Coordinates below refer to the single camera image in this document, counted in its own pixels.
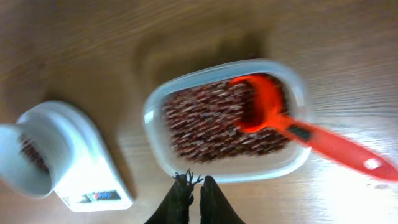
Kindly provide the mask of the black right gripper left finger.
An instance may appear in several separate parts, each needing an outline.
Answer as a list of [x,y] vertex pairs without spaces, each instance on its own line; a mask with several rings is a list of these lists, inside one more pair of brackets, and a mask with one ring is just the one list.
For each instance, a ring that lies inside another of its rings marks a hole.
[[174,183],[145,224],[188,224],[189,208],[194,201],[192,192],[195,185],[204,180],[200,175],[197,180],[193,177],[194,173],[190,169],[184,174],[176,172],[172,176]]

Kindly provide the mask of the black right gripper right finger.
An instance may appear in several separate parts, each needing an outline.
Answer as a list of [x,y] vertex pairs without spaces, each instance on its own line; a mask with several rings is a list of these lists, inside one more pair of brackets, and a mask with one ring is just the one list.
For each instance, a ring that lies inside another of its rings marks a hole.
[[212,176],[206,176],[200,189],[201,224],[244,224]]

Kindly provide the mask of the red plastic scoop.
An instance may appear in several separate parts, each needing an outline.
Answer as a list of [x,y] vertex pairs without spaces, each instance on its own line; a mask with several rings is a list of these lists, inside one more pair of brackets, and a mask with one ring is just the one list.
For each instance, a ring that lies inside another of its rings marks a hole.
[[268,78],[250,74],[234,78],[230,85],[246,82],[254,88],[252,117],[236,124],[245,133],[272,128],[286,138],[311,147],[327,158],[377,179],[397,182],[392,162],[368,148],[313,124],[281,114],[282,93]]

